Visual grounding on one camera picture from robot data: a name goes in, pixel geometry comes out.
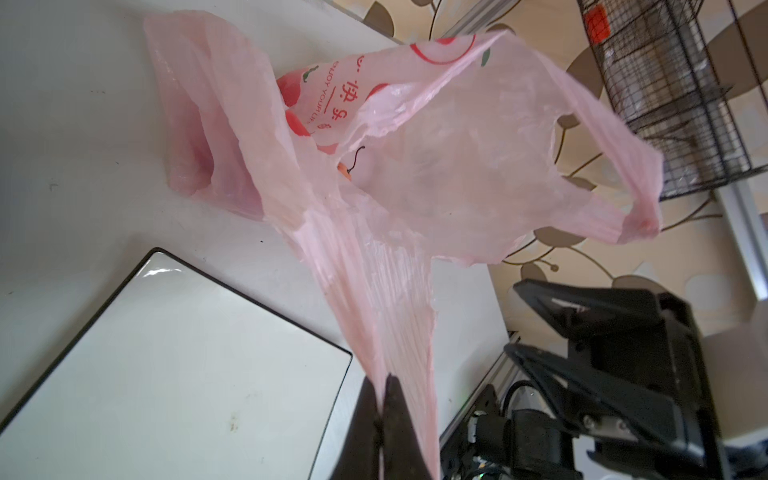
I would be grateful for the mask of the pink plastic bag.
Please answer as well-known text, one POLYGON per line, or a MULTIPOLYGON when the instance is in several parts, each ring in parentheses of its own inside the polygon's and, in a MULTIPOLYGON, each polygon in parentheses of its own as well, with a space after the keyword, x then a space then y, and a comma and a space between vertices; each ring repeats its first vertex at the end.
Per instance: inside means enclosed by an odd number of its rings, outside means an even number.
POLYGON ((277 77, 213 14, 152 15, 144 32, 170 186, 285 237, 375 387, 400 380, 431 477, 432 261, 496 264, 545 227, 610 244, 659 233, 661 154, 512 33, 277 77))

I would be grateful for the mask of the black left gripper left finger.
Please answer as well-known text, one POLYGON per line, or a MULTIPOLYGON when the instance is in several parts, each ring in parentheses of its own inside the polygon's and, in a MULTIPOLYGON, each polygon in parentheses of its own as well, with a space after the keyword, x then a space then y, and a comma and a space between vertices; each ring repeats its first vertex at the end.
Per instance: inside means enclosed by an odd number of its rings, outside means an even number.
POLYGON ((380 415, 372 382, 365 378, 350 426, 330 480, 379 478, 380 415))

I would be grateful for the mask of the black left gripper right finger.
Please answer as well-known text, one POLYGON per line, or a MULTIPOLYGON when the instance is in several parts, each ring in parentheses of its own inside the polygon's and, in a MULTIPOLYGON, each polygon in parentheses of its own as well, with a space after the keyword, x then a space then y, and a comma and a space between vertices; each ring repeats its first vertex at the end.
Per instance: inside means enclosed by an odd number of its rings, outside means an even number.
POLYGON ((400 380, 386 380, 381 417, 383 478, 430 480, 400 380))

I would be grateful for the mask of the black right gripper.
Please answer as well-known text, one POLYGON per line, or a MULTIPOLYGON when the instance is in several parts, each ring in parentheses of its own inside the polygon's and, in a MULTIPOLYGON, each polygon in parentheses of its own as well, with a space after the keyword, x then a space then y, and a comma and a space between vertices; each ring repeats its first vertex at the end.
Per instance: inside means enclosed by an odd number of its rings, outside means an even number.
POLYGON ((590 457, 638 479, 729 479, 691 307, 670 293, 526 279, 515 293, 560 336, 568 359, 525 344, 504 352, 590 457))

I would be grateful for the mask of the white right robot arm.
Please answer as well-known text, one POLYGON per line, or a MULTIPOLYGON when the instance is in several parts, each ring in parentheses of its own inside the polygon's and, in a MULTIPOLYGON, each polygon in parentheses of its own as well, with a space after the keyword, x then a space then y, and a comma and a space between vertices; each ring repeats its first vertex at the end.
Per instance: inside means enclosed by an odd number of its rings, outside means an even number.
POLYGON ((527 279, 517 295, 567 342, 560 356, 504 349, 543 409, 482 390, 441 453, 445 478, 577 479, 574 442, 591 461, 636 479, 729 479, 690 306, 647 289, 527 279))

